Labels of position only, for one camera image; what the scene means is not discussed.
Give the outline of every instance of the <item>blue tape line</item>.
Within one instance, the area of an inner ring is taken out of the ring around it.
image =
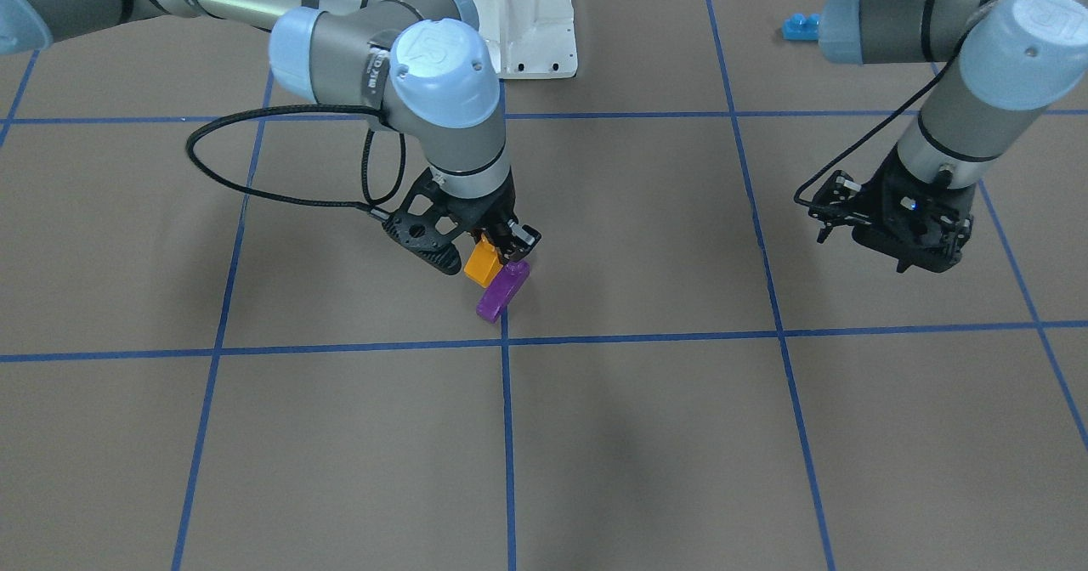
[[[767,255],[766,243],[764,241],[763,227],[759,223],[759,211],[757,208],[755,193],[752,188],[752,178],[747,167],[747,157],[744,152],[744,140],[741,137],[741,128],[735,114],[737,107],[733,102],[733,91],[729,83],[729,67],[726,64],[725,50],[721,45],[721,37],[718,32],[718,21],[714,11],[714,1],[706,0],[706,13],[710,20],[710,33],[714,34],[714,46],[718,53],[718,64],[721,69],[721,83],[726,90],[726,102],[729,105],[730,123],[733,128],[733,138],[737,141],[737,152],[740,158],[741,172],[744,177],[744,191],[752,208],[752,225],[755,228],[756,241],[759,245],[759,252],[763,256],[764,273],[767,276],[767,295],[770,299],[770,309],[775,316],[775,331],[778,337],[779,350],[782,355],[782,365],[786,370],[786,380],[790,389],[790,401],[793,405],[793,417],[798,425],[798,437],[801,443],[801,452],[804,456],[805,472],[808,475],[808,487],[812,493],[813,508],[816,512],[816,522],[819,525],[820,542],[824,546],[824,558],[827,562],[828,571],[834,571],[834,555],[831,550],[831,537],[827,529],[827,521],[824,516],[824,502],[819,494],[819,482],[816,480],[816,468],[813,463],[812,447],[808,444],[808,433],[805,427],[804,412],[801,409],[801,397],[798,394],[796,382],[793,377],[793,365],[790,359],[790,350],[786,342],[782,327],[782,315],[778,306],[778,296],[775,293],[775,277],[770,270],[770,259]]]
[[[218,115],[103,115],[103,117],[15,119],[12,125],[140,125],[140,123],[209,123]],[[276,114],[246,119],[243,123],[302,123],[362,121],[361,114]]]
[[[14,125],[140,125],[140,123],[209,123],[214,115],[102,115],[102,117],[15,119]]]
[[[110,359],[175,359],[211,357],[210,348],[185,350],[42,351],[36,355],[0,355],[0,363],[46,363],[51,361],[110,361]]]
[[[710,339],[758,339],[777,337],[777,332],[662,332],[634,335],[576,335],[564,337],[521,337],[509,339],[510,346],[558,346],[566,344],[641,344],[646,342],[705,342]]]
[[[976,323],[976,324],[901,324],[890,327],[842,327],[830,330],[790,330],[786,337],[839,337],[855,335],[904,335],[928,332],[987,332],[1024,331],[1036,328],[1035,323]]]
[[[506,113],[507,121],[552,119],[724,119],[727,111],[598,111],[598,113]]]
[[[3,147],[4,140],[8,139],[8,131],[11,131],[12,123],[15,121],[15,111],[18,111],[18,103],[23,102],[23,95],[26,94],[26,86],[30,83],[30,74],[33,74],[34,66],[37,63],[38,51],[35,51],[30,53],[30,59],[26,61],[26,69],[23,71],[23,78],[18,80],[15,98],[11,101],[11,108],[8,109],[8,115],[4,117],[3,125],[0,126],[0,148]]]
[[[742,119],[758,119],[758,117],[789,117],[789,115],[831,115],[831,117],[840,117],[840,115],[891,115],[893,111],[738,111],[734,115],[739,115]],[[905,111],[903,115],[917,115],[918,111]]]
[[[443,350],[453,348],[497,348],[500,339],[448,339],[448,342],[379,342],[372,344],[330,344],[311,346],[255,346],[224,348],[224,357],[268,356],[268,355],[312,355],[324,351],[393,351],[393,350]]]
[[[208,369],[208,382],[205,385],[203,404],[200,406],[200,423],[197,425],[197,439],[193,446],[193,460],[189,463],[189,479],[185,483],[185,500],[182,502],[182,519],[177,524],[177,541],[174,543],[174,559],[171,571],[181,571],[182,557],[185,554],[185,539],[189,533],[189,519],[193,516],[193,499],[197,493],[197,476],[200,473],[200,458],[203,456],[205,435],[208,432],[208,417],[211,415],[211,399],[215,393],[215,380],[219,374],[219,356],[213,355]]]
[[[1088,321],[1042,322],[1048,330],[1088,328]],[[989,332],[1035,330],[1035,323],[899,324],[887,327],[839,327],[825,330],[783,330],[786,337],[852,337],[865,335],[917,335],[941,332]],[[777,331],[751,332],[664,332],[663,334],[583,335],[561,337],[520,337],[509,339],[438,339],[437,342],[376,342],[369,344],[329,344],[309,346],[247,346],[193,348],[182,350],[50,351],[35,355],[0,355],[0,363],[41,363],[49,361],[102,361],[102,359],[170,359],[184,357],[264,357],[272,355],[335,353],[335,351],[446,350],[458,348],[500,348],[508,346],[561,346],[591,344],[644,344],[652,342],[707,342],[777,338]]]
[[[888,115],[893,111],[596,111],[596,113],[506,113],[507,121],[576,121],[576,119],[778,119],[794,115],[826,115],[826,117],[854,117],[854,115]],[[903,115],[917,115],[917,110]],[[1046,111],[1053,115],[1085,115],[1088,110]],[[104,117],[9,119],[7,125],[140,125],[140,123],[209,123],[214,115],[104,115]],[[267,119],[248,119],[245,123],[306,123],[323,121],[362,121],[361,114],[280,114]]]
[[[1088,451],[1088,430],[1085,429],[1084,419],[1080,415],[1080,411],[1077,409],[1077,404],[1073,399],[1073,394],[1070,392],[1070,385],[1065,381],[1065,374],[1062,373],[1062,368],[1058,363],[1058,357],[1054,355],[1054,349],[1050,346],[1050,338],[1047,337],[1047,330],[1039,319],[1039,312],[1036,310],[1035,301],[1031,300],[1031,294],[1027,289],[1027,283],[1024,281],[1024,276],[1021,273],[1019,264],[1016,261],[1016,257],[1013,253],[1012,245],[1009,243],[1009,237],[1005,235],[1005,229],[1001,225],[1001,220],[998,218],[998,211],[993,207],[993,200],[990,199],[990,191],[986,188],[986,183],[984,181],[978,182],[979,193],[982,195],[982,200],[986,202],[986,208],[990,211],[990,219],[993,220],[994,229],[998,232],[998,237],[1001,239],[1001,246],[1005,250],[1005,257],[1009,258],[1009,264],[1013,270],[1013,276],[1016,277],[1016,284],[1019,285],[1021,293],[1024,296],[1024,302],[1027,305],[1027,310],[1031,314],[1031,321],[1035,323],[1035,328],[1039,334],[1039,340],[1042,342],[1042,348],[1047,353],[1047,359],[1050,361],[1050,369],[1054,372],[1054,378],[1058,380],[1058,386],[1062,390],[1062,397],[1065,398],[1065,405],[1070,409],[1070,414],[1073,415],[1073,423],[1076,424],[1077,432],[1080,434],[1080,443],[1084,444],[1085,451]]]
[[[264,84],[262,107],[268,107],[272,99],[272,72],[269,72]],[[252,154],[249,157],[249,173],[246,185],[250,187],[257,173],[257,163],[261,157],[261,141],[264,138],[264,121],[257,123],[257,136],[254,138]],[[234,283],[238,273],[238,262],[242,258],[242,241],[246,234],[246,212],[249,208],[249,196],[243,196],[238,213],[238,226],[234,234],[234,250],[231,253],[231,268],[226,275],[226,288],[223,289],[223,307],[220,312],[219,327],[215,331],[215,346],[208,369],[208,384],[205,387],[203,404],[200,408],[200,424],[197,427],[197,438],[193,446],[193,462],[189,466],[189,479],[185,487],[185,501],[182,504],[182,519],[177,526],[177,542],[174,545],[172,571],[181,571],[182,558],[185,555],[185,541],[189,531],[189,519],[193,514],[193,500],[196,498],[197,479],[200,475],[200,460],[203,455],[205,437],[208,432],[208,419],[211,415],[211,404],[215,394],[215,381],[219,377],[219,361],[223,350],[223,339],[226,337],[226,324],[231,314],[231,300],[234,297]]]
[[[506,568],[518,568],[517,516],[514,505],[514,401],[510,394],[510,321],[503,310],[503,439],[506,452]]]
[[[1088,321],[1051,321],[1043,322],[1042,327],[1048,330],[1076,330],[1088,327]]]

